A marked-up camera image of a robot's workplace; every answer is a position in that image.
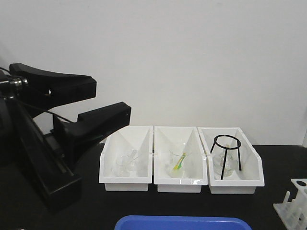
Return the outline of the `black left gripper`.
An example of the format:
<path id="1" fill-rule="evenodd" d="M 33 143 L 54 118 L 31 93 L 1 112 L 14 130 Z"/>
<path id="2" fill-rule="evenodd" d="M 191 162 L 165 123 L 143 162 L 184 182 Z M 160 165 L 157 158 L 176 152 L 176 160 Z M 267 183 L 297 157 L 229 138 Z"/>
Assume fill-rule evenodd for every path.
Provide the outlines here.
<path id="1" fill-rule="evenodd" d="M 42 113 L 38 108 L 49 110 L 94 98 L 97 82 L 91 76 L 50 72 L 22 63 L 9 68 L 16 77 L 0 70 L 0 161 L 15 161 L 49 209 L 64 209 L 82 196 L 82 179 L 70 169 L 90 148 L 130 124 L 131 107 L 115 103 L 78 114 L 76 122 L 54 116 L 52 134 L 63 149 L 66 165 L 32 117 Z M 13 91 L 18 88 L 23 89 L 17 99 Z"/>

